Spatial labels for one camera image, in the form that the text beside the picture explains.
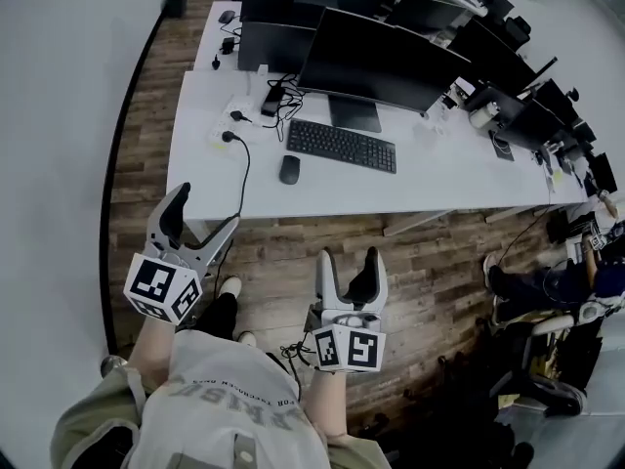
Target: trash can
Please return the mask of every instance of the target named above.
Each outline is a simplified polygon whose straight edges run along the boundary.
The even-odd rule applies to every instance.
[[[180,19],[187,11],[187,0],[165,0],[165,17]]]

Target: computer mouse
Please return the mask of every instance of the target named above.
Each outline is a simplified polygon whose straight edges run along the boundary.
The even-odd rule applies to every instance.
[[[280,167],[280,182],[293,185],[300,178],[300,158],[285,154]]]
[[[234,19],[234,16],[236,16],[234,11],[223,11],[219,16],[219,22],[221,24],[228,24]]]

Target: power adapter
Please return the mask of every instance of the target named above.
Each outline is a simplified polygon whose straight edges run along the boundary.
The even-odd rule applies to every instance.
[[[233,36],[229,36],[228,38],[224,38],[224,41],[222,42],[222,54],[224,56],[227,56],[228,54],[232,54],[232,51],[234,50],[234,46],[236,44],[234,43],[234,37]]]

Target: black keyboard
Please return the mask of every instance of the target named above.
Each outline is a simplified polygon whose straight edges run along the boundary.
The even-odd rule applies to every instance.
[[[291,120],[286,148],[396,174],[394,144],[321,123]]]

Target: jacket sleeve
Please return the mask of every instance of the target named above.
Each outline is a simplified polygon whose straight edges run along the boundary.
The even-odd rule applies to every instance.
[[[53,469],[83,467],[89,460],[123,461],[139,433],[146,389],[134,368],[115,368],[84,400],[66,411],[50,446]]]
[[[328,440],[327,444],[332,469],[391,468],[376,442],[343,436],[338,440]]]

